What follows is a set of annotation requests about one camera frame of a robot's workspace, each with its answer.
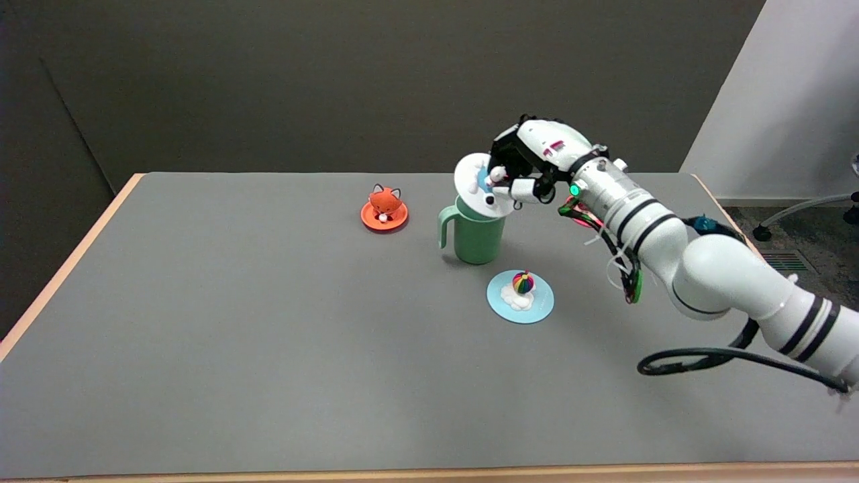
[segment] floor vent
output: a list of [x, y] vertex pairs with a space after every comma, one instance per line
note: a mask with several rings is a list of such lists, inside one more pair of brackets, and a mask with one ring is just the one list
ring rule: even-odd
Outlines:
[[779, 272], [817, 272], [797, 250], [761, 250], [760, 254]]

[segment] chair leg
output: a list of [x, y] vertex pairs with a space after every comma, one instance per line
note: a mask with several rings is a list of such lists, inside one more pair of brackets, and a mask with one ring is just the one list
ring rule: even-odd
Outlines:
[[850, 224], [859, 224], [859, 191], [850, 196], [853, 207], [844, 212], [844, 221]]
[[[788, 216], [789, 214], [796, 213], [799, 210], [805, 210], [806, 208], [812, 208], [814, 206], [827, 205], [829, 203], [835, 203], [838, 201], [847, 201], [849, 199], [854, 199], [854, 198], [859, 198], [859, 195], [857, 195], [856, 193], [837, 194], [834, 196], [826, 196], [824, 198], [809, 199], [808, 201], [803, 201], [802, 203], [798, 203], [798, 204], [793, 205], [789, 208], [785, 208], [784, 210], [779, 211], [775, 215], [765, 219], [757, 227], [755, 227], [755, 229], [752, 230], [752, 235], [754, 236], [755, 240], [757, 240], [759, 242], [767, 242], [772, 238], [772, 233], [770, 232], [770, 228], [769, 228], [770, 225], [772, 225], [773, 223], [777, 222], [778, 220]], [[857, 215], [857, 213], [855, 213], [855, 212], [850, 214], [849, 216], [847, 214], [845, 214], [844, 215], [844, 221], [847, 221], [848, 218], [852, 219], [856, 215]]]

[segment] fox toy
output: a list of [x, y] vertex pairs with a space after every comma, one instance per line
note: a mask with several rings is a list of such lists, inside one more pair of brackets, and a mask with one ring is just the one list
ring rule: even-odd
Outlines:
[[392, 220], [393, 213], [403, 205], [399, 199], [399, 188], [391, 189], [379, 184], [373, 186], [369, 200], [374, 216], [382, 223]]

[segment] table edge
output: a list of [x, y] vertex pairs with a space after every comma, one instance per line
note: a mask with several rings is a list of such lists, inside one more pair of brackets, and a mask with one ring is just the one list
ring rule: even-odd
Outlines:
[[[728, 221], [731, 223], [731, 226], [733, 226], [733, 227], [734, 227], [734, 229], [735, 229], [735, 230], [737, 230], [737, 232], [742, 233], [742, 232], [743, 232], [743, 230], [741, 230], [741, 229], [740, 229], [740, 227], [737, 225], [737, 222], [735, 222], [735, 221], [734, 221], [734, 219], [733, 219], [733, 218], [731, 218], [731, 216], [728, 214], [728, 212], [727, 212], [727, 211], [725, 211], [725, 208], [724, 208], [724, 207], [722, 207], [722, 204], [721, 204], [721, 203], [719, 203], [719, 200], [718, 200], [718, 199], [716, 199], [716, 197], [715, 197], [715, 196], [713, 196], [713, 192], [712, 192], [712, 191], [710, 191], [710, 189], [707, 187], [707, 185], [705, 185], [705, 184], [704, 184], [704, 182], [701, 180], [701, 178], [699, 178], [697, 174], [689, 173], [689, 175], [690, 175], [692, 178], [695, 178], [695, 179], [698, 181], [698, 184], [700, 184], [700, 185], [701, 185], [701, 187], [704, 189], [704, 191], [706, 191], [706, 192], [707, 192], [707, 194], [708, 194], [708, 195], [710, 196], [710, 198], [713, 200], [713, 203], [716, 203], [716, 206], [718, 206], [718, 207], [719, 207], [719, 211], [721, 211], [721, 212], [722, 212], [722, 214], [725, 216], [725, 218], [727, 218], [727, 219], [728, 219]], [[754, 244], [752, 244], [752, 241], [751, 241], [751, 240], [749, 240], [749, 239], [748, 239], [748, 237], [746, 237], [746, 245], [747, 245], [747, 246], [748, 246], [748, 247], [749, 247], [749, 248], [750, 248], [750, 249], [751, 249], [751, 250], [752, 250], [752, 251], [753, 251], [753, 252], [754, 252], [754, 253], [755, 253], [759, 258], [760, 258], [760, 259], [763, 259], [763, 258], [764, 258], [764, 256], [763, 256], [762, 254], [760, 254], [760, 251], [758, 250], [758, 248], [757, 248], [757, 247], [755, 247], [755, 246], [754, 246]]]
[[[9, 355], [15, 343], [30, 327], [42, 309], [63, 284], [77, 262], [83, 257], [95, 239], [128, 198], [131, 191], [145, 174], [134, 174], [125, 186], [117, 193], [116, 198], [104, 210], [89, 232], [83, 237], [69, 258], [60, 266], [51, 281], [36, 297], [24, 315], [9, 331], [3, 341], [0, 341], [0, 363]], [[741, 231], [736, 222], [722, 208], [709, 188], [696, 175], [691, 176], [698, 181], [719, 210], [734, 226]], [[749, 242], [749, 248], [758, 256], [760, 252]], [[146, 474], [127, 476], [86, 476], [71, 478], [38, 478], [2, 480], [0, 483], [69, 483], [74, 480], [80, 483], [278, 483], [303, 481], [452, 481], [492, 479], [508, 483], [528, 481], [533, 483], [555, 483], [577, 481], [681, 481], [686, 479], [719, 478], [720, 480], [745, 480], [750, 478], [803, 478], [811, 477], [817, 480], [842, 479], [852, 477], [859, 479], [859, 461], [851, 462], [732, 462], [732, 463], [693, 463], [693, 464], [646, 464], [646, 465], [597, 465], [579, 467], [537, 467], [537, 468], [474, 468], [449, 470], [404, 470], [404, 471], [358, 471], [358, 472], [278, 472], [278, 473], [238, 473], [238, 474]]]
[[415, 480], [502, 483], [577, 483], [626, 481], [636, 483], [680, 481], [750, 481], [812, 479], [859, 480], [859, 462], [732, 462], [660, 465], [596, 465], [578, 467], [414, 469], [387, 471], [276, 472], [219, 474], [140, 474], [0, 480], [2, 483], [303, 483], [334, 481], [373, 483]]
[[93, 244], [95, 238], [101, 233], [104, 229], [107, 222], [113, 217], [113, 214], [119, 209], [119, 207], [123, 204], [128, 195], [131, 193], [131, 190], [134, 189], [134, 186], [137, 185], [138, 182], [143, 178], [144, 174], [134, 174], [128, 182], [125, 183], [125, 186], [119, 190], [116, 197], [113, 198], [110, 205], [101, 213], [101, 216], [98, 220], [95, 221], [92, 228], [89, 229], [87, 234], [83, 237], [80, 243], [77, 244], [77, 247], [71, 252], [69, 258], [63, 262], [63, 264], [59, 267], [54, 276], [51, 277], [51, 280], [45, 285], [45, 288], [39, 293], [39, 295], [33, 300], [33, 303], [27, 308], [24, 312], [24, 315], [18, 319], [18, 322], [12, 326], [12, 329], [6, 335], [6, 337], [0, 341], [0, 363], [9, 355], [12, 351], [12, 348], [21, 339], [24, 333], [30, 328], [30, 324], [39, 316], [39, 313], [42, 309], [47, 305], [48, 301], [51, 300], [51, 297], [57, 290], [60, 285], [63, 284], [66, 277], [69, 276], [72, 270], [74, 270], [75, 265], [80, 259], [83, 257], [83, 254], [87, 252], [90, 245]]

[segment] white robotic arm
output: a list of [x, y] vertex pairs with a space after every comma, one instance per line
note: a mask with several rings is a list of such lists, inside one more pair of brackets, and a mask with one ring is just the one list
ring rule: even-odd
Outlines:
[[605, 146], [559, 119], [523, 116], [495, 139], [490, 154], [496, 196], [548, 204], [557, 182], [570, 184], [617, 246], [660, 279], [681, 313], [714, 320], [738, 309], [774, 350], [848, 386], [859, 382], [856, 311], [796, 286], [794, 276], [783, 277], [731, 236], [689, 242], [683, 220], [627, 176], [623, 161], [610, 161]]

